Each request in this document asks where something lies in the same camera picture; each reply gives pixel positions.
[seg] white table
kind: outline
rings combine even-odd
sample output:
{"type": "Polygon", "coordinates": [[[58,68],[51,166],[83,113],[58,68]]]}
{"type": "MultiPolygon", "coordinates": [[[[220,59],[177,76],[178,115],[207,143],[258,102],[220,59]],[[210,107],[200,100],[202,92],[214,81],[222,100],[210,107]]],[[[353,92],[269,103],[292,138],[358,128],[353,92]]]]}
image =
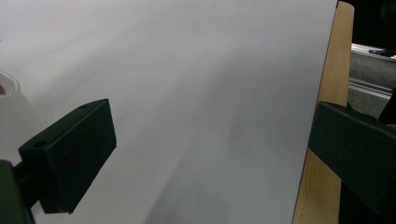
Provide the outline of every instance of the white table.
{"type": "Polygon", "coordinates": [[[1,2],[0,69],[41,118],[109,98],[119,143],[36,222],[291,223],[335,5],[1,2]]]}

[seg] wooden edge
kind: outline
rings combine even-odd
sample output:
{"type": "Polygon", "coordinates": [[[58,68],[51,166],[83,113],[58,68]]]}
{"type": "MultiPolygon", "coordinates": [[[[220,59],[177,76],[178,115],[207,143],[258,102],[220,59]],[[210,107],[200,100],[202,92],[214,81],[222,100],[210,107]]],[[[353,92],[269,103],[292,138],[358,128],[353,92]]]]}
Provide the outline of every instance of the wooden edge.
{"type": "MultiPolygon", "coordinates": [[[[323,68],[318,101],[347,105],[354,7],[339,2],[323,68]]],[[[340,178],[307,150],[293,224],[335,224],[341,195],[340,178]]]]}

